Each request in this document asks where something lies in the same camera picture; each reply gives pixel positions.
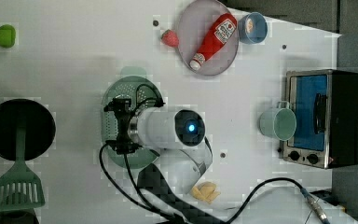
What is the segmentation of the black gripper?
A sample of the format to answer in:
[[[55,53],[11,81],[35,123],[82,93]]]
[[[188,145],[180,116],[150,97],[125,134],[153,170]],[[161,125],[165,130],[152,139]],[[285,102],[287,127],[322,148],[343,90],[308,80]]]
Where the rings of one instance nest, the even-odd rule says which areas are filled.
[[[116,140],[107,140],[106,144],[110,146],[118,155],[134,153],[140,146],[133,143],[128,129],[130,127],[133,113],[130,112],[130,98],[113,98],[104,108],[104,112],[114,111],[117,120]]]

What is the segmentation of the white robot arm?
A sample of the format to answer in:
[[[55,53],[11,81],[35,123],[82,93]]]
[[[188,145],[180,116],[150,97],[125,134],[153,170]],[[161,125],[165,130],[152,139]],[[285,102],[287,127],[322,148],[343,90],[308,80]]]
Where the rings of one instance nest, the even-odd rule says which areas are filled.
[[[114,98],[105,115],[117,121],[117,134],[105,144],[138,169],[131,182],[146,208],[172,223],[226,224],[182,199],[213,162],[203,118],[184,107],[166,106],[159,98],[133,103]]]

